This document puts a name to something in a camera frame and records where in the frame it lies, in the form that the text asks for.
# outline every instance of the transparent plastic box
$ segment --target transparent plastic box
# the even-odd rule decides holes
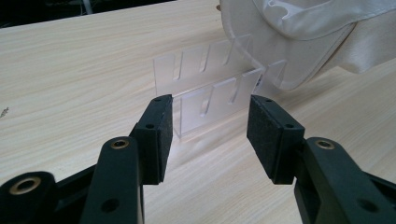
[[[157,95],[174,96],[174,128],[178,137],[248,108],[250,94],[276,91],[268,80],[281,74],[282,62],[252,66],[240,49],[252,49],[250,35],[222,40],[154,59]]]

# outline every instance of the screw hole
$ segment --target screw hole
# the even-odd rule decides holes
[[[40,183],[41,179],[37,176],[26,177],[14,184],[9,189],[9,193],[13,195],[24,194],[36,189],[40,185]]]
[[[318,147],[324,148],[324,149],[334,149],[334,145],[331,142],[325,141],[325,140],[318,140],[315,142],[315,144]]]
[[[109,199],[102,203],[102,211],[104,213],[111,213],[115,211],[120,206],[118,199]]]
[[[129,142],[123,139],[119,139],[111,144],[111,147],[114,149],[122,149],[129,145]]]
[[[374,203],[372,203],[368,200],[365,200],[365,199],[358,199],[358,205],[361,208],[363,208],[364,210],[371,212],[371,213],[376,213],[379,210],[378,207]]]

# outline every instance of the wood grain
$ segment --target wood grain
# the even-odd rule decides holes
[[[0,30],[0,182],[57,180],[96,163],[155,96],[152,59],[225,38],[215,0],[185,0]],[[396,182],[396,60],[334,68],[275,99],[305,137],[341,143],[362,170]],[[247,111],[174,138],[164,183],[145,187],[147,223],[301,223],[293,186],[267,179]]]

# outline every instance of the black plastic part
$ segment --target black plastic part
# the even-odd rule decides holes
[[[274,184],[292,184],[295,150],[304,143],[304,127],[274,101],[252,95],[247,139]]]
[[[396,210],[396,184],[375,175],[367,175],[376,188],[388,199],[388,202],[393,207],[393,209]]]
[[[137,142],[117,137],[103,147],[80,223],[143,223]]]
[[[304,224],[313,224],[320,208],[320,199],[315,190],[308,189],[296,181],[294,186],[294,196],[300,211],[301,220]]]
[[[78,223],[87,199],[95,165],[80,171],[57,183],[58,205],[51,223]]]
[[[130,134],[139,144],[144,185],[163,182],[173,138],[172,101],[172,95],[151,100]]]
[[[14,177],[0,188],[0,223],[48,223],[54,210],[52,174],[32,172]]]
[[[396,223],[390,203],[339,144],[309,138],[303,159],[320,198],[315,223]]]

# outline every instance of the wooden table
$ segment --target wooden table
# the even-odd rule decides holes
[[[155,96],[152,59],[225,38],[216,0],[185,0],[0,30],[0,182],[57,180],[96,163]],[[396,60],[340,68],[276,97],[305,137],[341,143],[396,182]],[[145,187],[147,223],[301,223],[293,186],[274,186],[246,139],[247,111],[174,138],[165,181]]]

